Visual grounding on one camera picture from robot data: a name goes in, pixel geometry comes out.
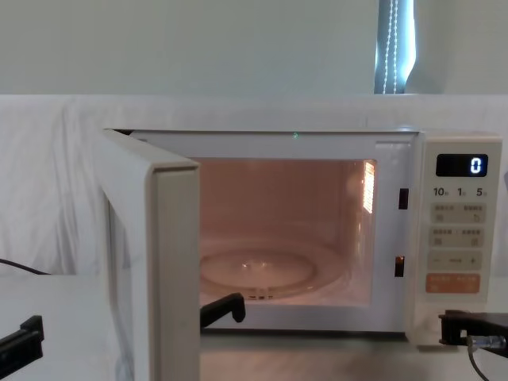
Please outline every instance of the black clamp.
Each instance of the black clamp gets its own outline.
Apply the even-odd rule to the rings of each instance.
[[[441,340],[445,345],[468,345],[468,337],[499,337],[508,342],[508,314],[469,313],[447,310],[441,319]],[[508,358],[508,348],[489,348],[488,352]]]
[[[41,316],[32,316],[20,329],[0,340],[0,379],[13,374],[42,354],[44,328]]]

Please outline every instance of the control button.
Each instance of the control button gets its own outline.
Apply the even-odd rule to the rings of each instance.
[[[429,294],[477,294],[479,274],[427,274],[425,292]]]
[[[431,205],[433,223],[481,224],[487,206],[479,202],[436,202]]]
[[[427,259],[427,267],[429,270],[479,270],[482,267],[482,252],[431,250]]]
[[[436,248],[481,248],[483,228],[434,225],[430,227],[429,239]]]

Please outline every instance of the white backdrop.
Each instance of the white backdrop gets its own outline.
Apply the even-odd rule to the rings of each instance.
[[[95,129],[464,129],[508,141],[508,96],[367,96],[330,103],[150,97],[0,97],[0,257],[51,273],[98,271]],[[508,171],[506,144],[502,173]],[[508,275],[508,193],[499,184],[493,269]],[[0,266],[0,274],[17,272]]]

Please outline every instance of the black cable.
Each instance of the black cable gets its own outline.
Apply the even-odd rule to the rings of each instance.
[[[473,356],[473,347],[470,344],[468,345],[468,356],[469,356],[469,361],[471,361],[471,365],[472,365],[473,369],[475,369],[475,371],[476,371],[476,373],[478,373],[479,377],[483,381],[489,381],[489,379],[482,373],[482,371],[479,370],[478,365],[476,365],[475,357]]]
[[[16,262],[13,262],[12,260],[0,259],[0,264],[6,264],[8,266],[20,268],[21,270],[25,270],[25,271],[31,272],[32,274],[36,274],[36,275],[51,275],[51,274],[48,274],[47,272],[42,272],[42,271],[36,270],[31,267],[23,266],[22,264],[17,264]]]

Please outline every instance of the microwave oven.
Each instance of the microwave oven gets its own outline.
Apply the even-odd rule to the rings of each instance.
[[[100,131],[126,358],[137,375],[191,379],[198,308],[232,292],[245,320],[213,328],[438,344],[439,314],[487,300],[501,148],[494,134],[410,128]]]

